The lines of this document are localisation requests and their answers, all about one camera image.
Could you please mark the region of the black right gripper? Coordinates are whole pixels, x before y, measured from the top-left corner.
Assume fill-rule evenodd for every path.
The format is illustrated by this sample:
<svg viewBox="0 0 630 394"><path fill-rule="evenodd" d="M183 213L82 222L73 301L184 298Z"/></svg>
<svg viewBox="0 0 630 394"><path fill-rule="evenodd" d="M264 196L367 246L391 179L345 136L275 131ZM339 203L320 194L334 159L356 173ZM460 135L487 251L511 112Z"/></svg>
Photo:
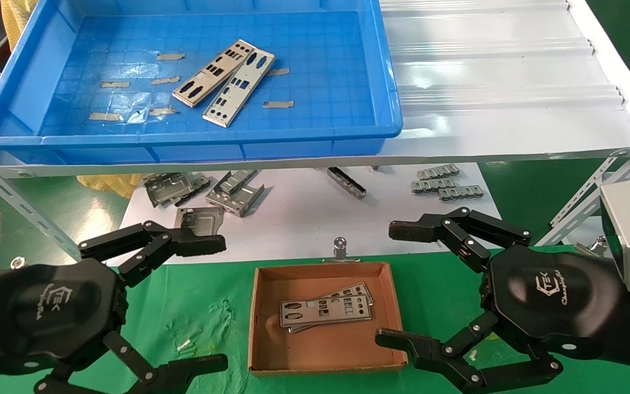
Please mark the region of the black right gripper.
<svg viewBox="0 0 630 394"><path fill-rule="evenodd" d="M445 343L380 328L375 343L404 351L419 370L441 374L462 393L491 393L541 386L563 371L547 351L578 360L607 352L607 334L627 290L615 265L576 252L538 252L532 234L485 213L460 207L419 220L392 221L393 240L445 245L488 283L487 307ZM478 239L508 248L492 258ZM477 369L465 355L492 332L529 361Z"/></svg>

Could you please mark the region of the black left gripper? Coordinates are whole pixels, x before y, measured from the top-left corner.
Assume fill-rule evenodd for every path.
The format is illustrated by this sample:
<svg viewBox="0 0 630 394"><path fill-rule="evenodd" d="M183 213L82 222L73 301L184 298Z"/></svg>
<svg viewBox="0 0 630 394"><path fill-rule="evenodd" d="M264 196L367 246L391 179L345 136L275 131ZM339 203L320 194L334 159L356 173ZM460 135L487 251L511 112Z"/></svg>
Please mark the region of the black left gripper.
<svg viewBox="0 0 630 394"><path fill-rule="evenodd" d="M140 284L172 256L225 251L222 235L147 221L84 240L78 249L86 260L76 264L0 271L0 375L54 368L33 392L100 393L68 380L110 350L137 377L127 393L185 393L195 377L228 368L225 354L153 368L118 333L128 308L125 286ZM100 263L130 252L118 275Z"/></svg>

